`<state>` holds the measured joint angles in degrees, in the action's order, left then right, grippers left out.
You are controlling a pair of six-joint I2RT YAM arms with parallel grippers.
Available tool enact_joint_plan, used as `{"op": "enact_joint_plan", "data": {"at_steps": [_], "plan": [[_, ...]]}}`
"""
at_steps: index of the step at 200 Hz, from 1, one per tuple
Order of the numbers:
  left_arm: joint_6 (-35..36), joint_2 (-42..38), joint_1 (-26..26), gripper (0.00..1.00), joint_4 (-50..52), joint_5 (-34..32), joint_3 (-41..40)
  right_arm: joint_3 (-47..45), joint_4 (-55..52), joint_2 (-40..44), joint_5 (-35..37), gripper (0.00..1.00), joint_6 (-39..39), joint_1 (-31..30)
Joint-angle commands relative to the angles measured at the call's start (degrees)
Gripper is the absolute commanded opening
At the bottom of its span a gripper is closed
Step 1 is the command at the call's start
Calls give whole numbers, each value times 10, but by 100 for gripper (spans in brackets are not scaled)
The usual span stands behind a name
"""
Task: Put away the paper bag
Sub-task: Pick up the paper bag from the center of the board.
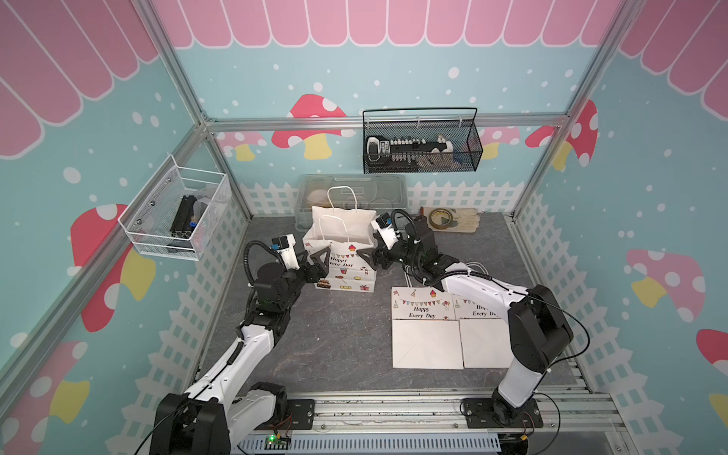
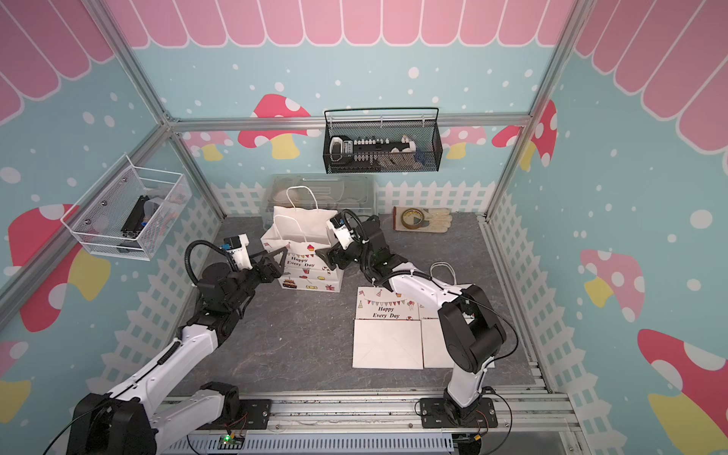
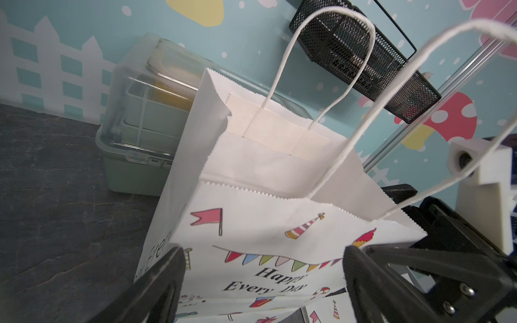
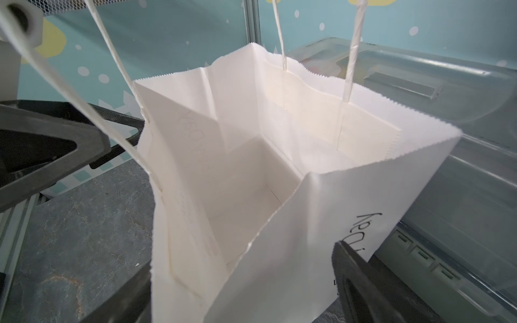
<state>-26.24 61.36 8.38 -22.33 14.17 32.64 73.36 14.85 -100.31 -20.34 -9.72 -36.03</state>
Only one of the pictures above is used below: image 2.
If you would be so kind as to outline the white paper gift bag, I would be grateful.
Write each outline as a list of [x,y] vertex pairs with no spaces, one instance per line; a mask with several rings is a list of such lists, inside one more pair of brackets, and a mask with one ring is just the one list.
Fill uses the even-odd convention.
[[494,358],[507,337],[485,292],[476,284],[458,290],[437,284],[424,272],[413,272],[435,286],[441,301],[437,309],[446,350],[455,365],[467,373],[478,373]]

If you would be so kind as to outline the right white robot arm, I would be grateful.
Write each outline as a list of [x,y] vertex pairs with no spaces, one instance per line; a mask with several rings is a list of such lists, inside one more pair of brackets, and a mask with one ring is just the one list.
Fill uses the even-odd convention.
[[474,418],[483,400],[483,379],[507,341],[503,320],[479,286],[457,286],[433,278],[407,258],[392,251],[379,217],[362,221],[342,210],[324,222],[333,246],[319,252],[328,267],[359,266],[374,286],[398,292],[437,312],[445,349],[454,362],[444,392],[443,413],[462,427]]

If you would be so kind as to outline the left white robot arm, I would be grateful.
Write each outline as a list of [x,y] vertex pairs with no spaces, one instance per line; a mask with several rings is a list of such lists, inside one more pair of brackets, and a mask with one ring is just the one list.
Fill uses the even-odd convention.
[[286,248],[248,254],[248,237],[223,246],[195,240],[185,269],[200,292],[201,307],[156,356],[105,394],[87,394],[66,428],[69,454],[161,454],[194,430],[220,421],[234,424],[240,411],[237,387],[208,382],[168,408],[161,404],[181,380],[217,350],[242,320],[261,284],[284,274]]

